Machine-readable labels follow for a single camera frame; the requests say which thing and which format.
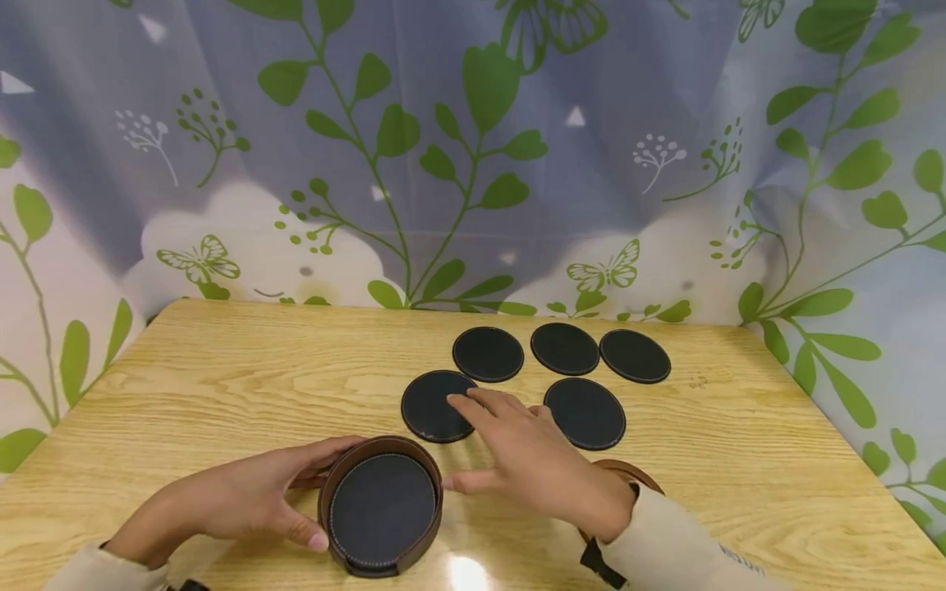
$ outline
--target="beige sleeve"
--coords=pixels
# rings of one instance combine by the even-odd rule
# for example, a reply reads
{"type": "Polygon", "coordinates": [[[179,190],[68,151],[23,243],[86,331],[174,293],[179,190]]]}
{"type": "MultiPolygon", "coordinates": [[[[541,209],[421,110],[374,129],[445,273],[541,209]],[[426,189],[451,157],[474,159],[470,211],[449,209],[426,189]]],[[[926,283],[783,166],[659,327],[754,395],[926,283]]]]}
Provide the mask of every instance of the beige sleeve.
{"type": "Polygon", "coordinates": [[[157,570],[87,546],[46,584],[44,591],[166,591],[167,565],[157,570]]]}
{"type": "Polygon", "coordinates": [[[631,524],[602,557],[635,591],[787,591],[783,582],[713,540],[669,498],[640,487],[631,524]]]}

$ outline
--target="black leather coaster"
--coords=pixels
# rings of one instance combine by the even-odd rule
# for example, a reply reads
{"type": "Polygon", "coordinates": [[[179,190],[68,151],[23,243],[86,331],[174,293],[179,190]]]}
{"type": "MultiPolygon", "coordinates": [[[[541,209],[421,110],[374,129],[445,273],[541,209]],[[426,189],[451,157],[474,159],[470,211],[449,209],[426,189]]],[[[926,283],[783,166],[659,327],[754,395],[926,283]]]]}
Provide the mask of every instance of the black leather coaster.
{"type": "Polygon", "coordinates": [[[411,432],[424,441],[459,441],[473,432],[473,425],[447,404],[447,396],[466,396],[470,388],[476,388],[476,384],[458,372],[438,370],[423,374],[404,390],[401,417],[411,432]]]}
{"type": "Polygon", "coordinates": [[[633,330],[612,330],[601,337],[601,358],[615,374],[641,384],[656,384],[670,375],[663,347],[633,330]]]}
{"type": "Polygon", "coordinates": [[[542,324],[533,332],[538,362],[562,375],[584,375],[598,367],[598,343],[587,332],[562,322],[542,324]]]}
{"type": "Polygon", "coordinates": [[[558,380],[542,404],[562,433],[576,447],[592,451],[613,447],[624,436],[626,420],[621,403],[601,384],[583,377],[558,380]]]}
{"type": "Polygon", "coordinates": [[[402,454],[362,461],[332,497],[328,527],[353,564],[379,570],[394,566],[427,531],[436,493],[424,467],[402,454]]]}
{"type": "Polygon", "coordinates": [[[515,337],[494,326],[471,328],[453,343],[453,362],[481,382],[502,382],[522,369],[525,354],[515,337]]]}

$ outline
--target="fabric backdrop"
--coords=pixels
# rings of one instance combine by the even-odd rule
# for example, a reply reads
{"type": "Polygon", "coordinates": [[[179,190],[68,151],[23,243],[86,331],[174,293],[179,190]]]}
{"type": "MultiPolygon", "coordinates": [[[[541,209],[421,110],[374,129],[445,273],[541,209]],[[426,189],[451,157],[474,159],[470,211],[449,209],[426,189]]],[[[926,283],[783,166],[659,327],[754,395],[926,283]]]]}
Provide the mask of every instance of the fabric backdrop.
{"type": "Polygon", "coordinates": [[[939,0],[0,7],[0,473],[181,297],[742,324],[946,549],[939,0]]]}

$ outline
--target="wooden table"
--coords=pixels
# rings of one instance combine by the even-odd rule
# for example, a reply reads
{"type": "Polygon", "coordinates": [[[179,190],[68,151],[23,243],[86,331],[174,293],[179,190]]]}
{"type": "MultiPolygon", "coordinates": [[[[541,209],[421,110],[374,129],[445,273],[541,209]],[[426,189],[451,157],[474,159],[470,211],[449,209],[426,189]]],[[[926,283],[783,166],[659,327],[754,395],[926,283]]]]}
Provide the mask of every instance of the wooden table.
{"type": "MultiPolygon", "coordinates": [[[[559,376],[528,350],[546,319],[311,305],[183,300],[168,309],[0,486],[0,586],[39,589],[79,547],[110,536],[162,485],[274,447],[352,431],[412,437],[401,393],[452,369],[453,340],[496,325],[526,348],[500,385],[540,404],[559,376]]],[[[593,337],[624,326],[578,321],[593,337]]],[[[713,535],[795,589],[910,590],[946,585],[946,560],[759,340],[742,328],[632,326],[673,360],[657,385],[603,363],[589,376],[627,413],[616,447],[696,513],[713,535]]],[[[444,471],[486,465],[473,435],[424,443],[444,471]]],[[[317,495],[300,507],[315,514],[317,495]]],[[[432,548],[405,575],[347,577],[288,542],[195,539],[174,577],[214,591],[258,589],[600,589],[578,565],[570,526],[501,501],[449,494],[432,548]]]]}

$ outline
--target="left hand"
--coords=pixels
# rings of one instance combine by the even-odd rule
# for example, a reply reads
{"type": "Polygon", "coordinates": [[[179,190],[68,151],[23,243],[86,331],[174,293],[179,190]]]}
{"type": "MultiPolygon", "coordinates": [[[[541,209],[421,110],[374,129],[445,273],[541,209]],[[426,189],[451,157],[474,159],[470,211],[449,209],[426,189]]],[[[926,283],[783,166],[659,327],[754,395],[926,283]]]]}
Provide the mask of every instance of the left hand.
{"type": "Polygon", "coordinates": [[[318,488],[339,456],[362,441],[337,437],[276,449],[172,482],[146,501],[105,549],[157,568],[197,533],[233,540],[267,531],[324,552],[325,532],[288,504],[286,491],[318,488]]]}

